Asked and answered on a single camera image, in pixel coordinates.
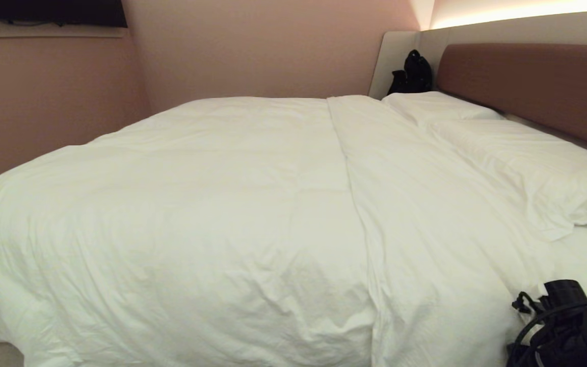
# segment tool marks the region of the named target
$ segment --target black object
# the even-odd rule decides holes
[[[128,28],[121,0],[0,0],[0,19]]]
[[[547,296],[540,306],[526,293],[520,293],[512,306],[528,313],[523,298],[536,312],[536,318],[510,344],[507,366],[511,367],[587,367],[587,297],[574,280],[545,284]],[[532,328],[543,324],[531,338],[529,346],[520,343]]]
[[[405,60],[405,69],[393,72],[391,93],[422,93],[432,90],[432,67],[420,53],[414,49]]]

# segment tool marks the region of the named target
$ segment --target headboard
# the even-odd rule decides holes
[[[587,142],[587,46],[452,44],[437,84]]]

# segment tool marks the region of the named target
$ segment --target white pillow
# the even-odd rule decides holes
[[[438,91],[426,93],[394,93],[382,102],[398,111],[399,114],[414,121],[419,127],[433,121],[452,121],[457,119],[503,119],[486,107],[454,98]]]
[[[508,120],[443,121],[427,126],[489,177],[545,237],[587,225],[587,150]]]

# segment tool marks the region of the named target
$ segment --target wall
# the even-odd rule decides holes
[[[0,39],[0,173],[149,116],[130,37]]]
[[[366,94],[408,0],[128,0],[154,112],[206,97]]]
[[[431,29],[574,12],[587,12],[587,0],[435,0]]]

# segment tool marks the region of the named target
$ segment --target black bag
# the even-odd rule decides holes
[[[393,72],[391,93],[422,93],[432,90],[432,67],[427,60],[414,49],[405,60],[405,69]]]

